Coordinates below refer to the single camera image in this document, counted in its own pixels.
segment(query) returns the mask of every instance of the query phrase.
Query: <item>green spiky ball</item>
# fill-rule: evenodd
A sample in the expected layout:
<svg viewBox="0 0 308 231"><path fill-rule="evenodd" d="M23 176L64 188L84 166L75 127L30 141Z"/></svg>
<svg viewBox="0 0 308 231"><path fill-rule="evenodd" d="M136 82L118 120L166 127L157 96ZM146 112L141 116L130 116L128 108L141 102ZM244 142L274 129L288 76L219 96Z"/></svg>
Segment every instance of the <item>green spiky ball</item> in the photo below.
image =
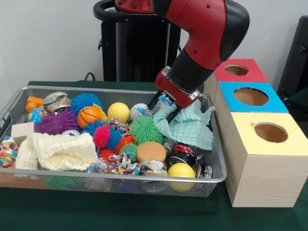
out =
<svg viewBox="0 0 308 231"><path fill-rule="evenodd" d="M69 170L65 172L81 172L78 170ZM83 188L83 178L65 177L65 176L44 176L45 184L54 190L74 190Z"/></svg>
<svg viewBox="0 0 308 231"><path fill-rule="evenodd" d="M125 144L124 147L120 150L120 153L130 153L131 162L137 162L137 145L133 143Z"/></svg>
<svg viewBox="0 0 308 231"><path fill-rule="evenodd" d="M139 117L131 123L130 134L136 138L135 143L140 145L147 141L163 143L164 137L155 126L153 118L150 116Z"/></svg>

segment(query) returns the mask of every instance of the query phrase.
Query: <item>wooden cube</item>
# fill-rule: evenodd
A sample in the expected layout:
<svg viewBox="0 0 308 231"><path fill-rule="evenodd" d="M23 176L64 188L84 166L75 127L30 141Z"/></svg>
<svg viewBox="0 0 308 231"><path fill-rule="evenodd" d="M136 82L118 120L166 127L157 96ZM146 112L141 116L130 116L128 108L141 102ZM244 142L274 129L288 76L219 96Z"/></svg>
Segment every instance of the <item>wooden cube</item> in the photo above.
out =
<svg viewBox="0 0 308 231"><path fill-rule="evenodd" d="M14 138L18 147L27 138L27 135L34 132L34 123L23 123L12 125L11 137Z"/></svg>
<svg viewBox="0 0 308 231"><path fill-rule="evenodd" d="M222 144L230 112L279 112L288 110L269 83L219 82L214 106Z"/></svg>
<svg viewBox="0 0 308 231"><path fill-rule="evenodd" d="M205 81L204 94L215 102L218 82L267 83L261 68L253 59L228 59Z"/></svg>
<svg viewBox="0 0 308 231"><path fill-rule="evenodd" d="M231 112L223 151L233 207L293 207L308 175L308 140L288 113Z"/></svg>

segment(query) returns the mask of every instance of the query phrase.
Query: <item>red box top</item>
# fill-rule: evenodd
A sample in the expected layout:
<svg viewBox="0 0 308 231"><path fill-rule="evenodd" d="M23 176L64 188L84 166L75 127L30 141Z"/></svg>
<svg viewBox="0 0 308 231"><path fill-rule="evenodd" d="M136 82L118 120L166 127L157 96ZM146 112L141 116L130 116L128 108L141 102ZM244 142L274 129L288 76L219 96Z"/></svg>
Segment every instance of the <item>red box top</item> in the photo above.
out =
<svg viewBox="0 0 308 231"><path fill-rule="evenodd" d="M222 82L268 82L254 59L228 59L216 69L215 76Z"/></svg>

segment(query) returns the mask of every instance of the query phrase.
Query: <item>white wall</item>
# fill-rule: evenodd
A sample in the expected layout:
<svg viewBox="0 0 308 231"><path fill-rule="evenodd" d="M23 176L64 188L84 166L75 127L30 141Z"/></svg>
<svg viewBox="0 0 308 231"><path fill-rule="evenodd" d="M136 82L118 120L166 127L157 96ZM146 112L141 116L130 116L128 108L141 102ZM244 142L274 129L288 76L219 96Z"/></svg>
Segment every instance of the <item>white wall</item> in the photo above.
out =
<svg viewBox="0 0 308 231"><path fill-rule="evenodd" d="M97 1L0 0L0 110L30 80L77 81L88 71L102 80L101 22L92 13ZM232 57L256 59L276 88L308 0L237 2L251 24ZM187 39L183 32L182 47Z"/></svg>
<svg viewBox="0 0 308 231"><path fill-rule="evenodd" d="M0 0L0 110L31 80L103 79L98 0Z"/></svg>
<svg viewBox="0 0 308 231"><path fill-rule="evenodd" d="M298 20L308 15L308 0L235 0L250 14L246 37L232 58L257 61L277 89L288 57ZM182 31L181 47L188 39Z"/></svg>

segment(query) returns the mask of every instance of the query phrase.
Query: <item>mint green cloth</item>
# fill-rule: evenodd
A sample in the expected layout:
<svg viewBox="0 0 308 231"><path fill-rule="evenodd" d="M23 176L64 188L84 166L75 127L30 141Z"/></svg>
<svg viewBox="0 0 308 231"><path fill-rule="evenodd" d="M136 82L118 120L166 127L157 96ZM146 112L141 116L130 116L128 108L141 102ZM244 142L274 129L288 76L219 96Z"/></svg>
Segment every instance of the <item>mint green cloth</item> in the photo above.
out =
<svg viewBox="0 0 308 231"><path fill-rule="evenodd" d="M201 112L201 102L195 101L189 107L182 109L169 124L167 116L176 110L176 105L163 107L154 115L154 124L166 137L177 142L193 145L204 150L212 150L215 139L207 127L214 107L205 113Z"/></svg>

